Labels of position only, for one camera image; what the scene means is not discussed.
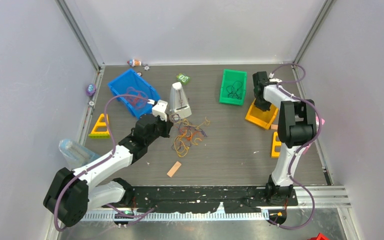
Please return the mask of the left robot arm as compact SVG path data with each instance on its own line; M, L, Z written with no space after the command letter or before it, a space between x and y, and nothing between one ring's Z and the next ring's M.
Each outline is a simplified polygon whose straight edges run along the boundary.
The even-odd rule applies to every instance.
M43 200L43 206L53 214L54 223L72 227L88 211L101 206L118 203L128 207L135 195L133 186L119 177L107 184L101 184L102 181L142 158L159 137L169 138L173 126L169 119L144 114L130 134L105 155L82 167L73 170L63 167L57 171Z

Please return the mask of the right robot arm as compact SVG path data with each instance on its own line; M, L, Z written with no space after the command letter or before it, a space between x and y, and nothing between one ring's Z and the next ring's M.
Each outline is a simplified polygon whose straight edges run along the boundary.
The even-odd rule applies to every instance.
M269 78L267 72L252 75L255 106L264 112L276 107L280 154L275 169L265 185L264 197L271 205L279 205L293 193L293 177L304 149L317 135L314 102L301 99L285 90L279 81Z

